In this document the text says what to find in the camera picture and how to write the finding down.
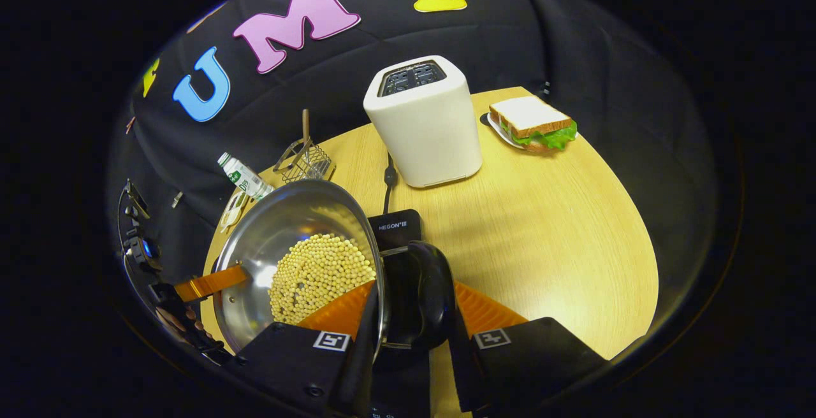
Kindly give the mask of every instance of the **pink letter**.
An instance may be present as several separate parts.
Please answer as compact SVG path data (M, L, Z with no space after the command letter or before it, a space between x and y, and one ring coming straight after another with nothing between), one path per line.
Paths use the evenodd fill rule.
M303 23L312 24L313 40L324 40L360 22L360 16L349 13L337 0L291 0L286 17L259 13L235 29L250 44L258 58L258 73L267 73L286 60L285 50L275 50L271 41L300 50L303 48Z

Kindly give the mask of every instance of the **water bottle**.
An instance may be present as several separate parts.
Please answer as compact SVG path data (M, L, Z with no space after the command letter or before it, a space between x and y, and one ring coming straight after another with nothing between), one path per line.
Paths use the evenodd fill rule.
M237 185L239 189L256 200L260 200L275 189L263 181L263 179L247 165L241 163L236 157L231 157L230 154L226 152L218 159L218 165L224 168L224 172L234 185Z

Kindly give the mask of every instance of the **toaster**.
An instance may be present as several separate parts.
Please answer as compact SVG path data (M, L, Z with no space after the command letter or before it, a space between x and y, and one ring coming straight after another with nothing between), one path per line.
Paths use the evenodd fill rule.
M380 70L363 107L407 185L442 184L481 168L467 79L451 61L421 56Z

